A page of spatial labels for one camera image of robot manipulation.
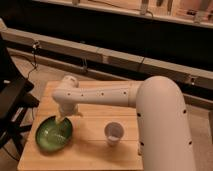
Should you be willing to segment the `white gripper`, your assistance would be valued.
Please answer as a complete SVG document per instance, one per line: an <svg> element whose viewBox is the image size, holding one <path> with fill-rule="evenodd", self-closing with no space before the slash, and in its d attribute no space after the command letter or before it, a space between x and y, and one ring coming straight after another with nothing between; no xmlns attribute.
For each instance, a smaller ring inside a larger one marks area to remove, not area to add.
<svg viewBox="0 0 213 171"><path fill-rule="evenodd" d="M78 113L78 107L76 105L61 105L59 107L59 113L61 116L55 117L55 123L58 125L66 116L76 115Z"/></svg>

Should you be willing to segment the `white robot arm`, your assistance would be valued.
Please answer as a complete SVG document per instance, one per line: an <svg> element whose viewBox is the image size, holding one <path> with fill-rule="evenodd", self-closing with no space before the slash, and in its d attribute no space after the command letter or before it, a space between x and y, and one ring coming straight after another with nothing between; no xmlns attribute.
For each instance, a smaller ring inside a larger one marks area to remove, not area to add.
<svg viewBox="0 0 213 171"><path fill-rule="evenodd" d="M61 117L75 115L79 104L134 108L144 171L196 171L186 103L173 80L152 76L142 82L81 88L75 77L66 76L52 98Z"/></svg>

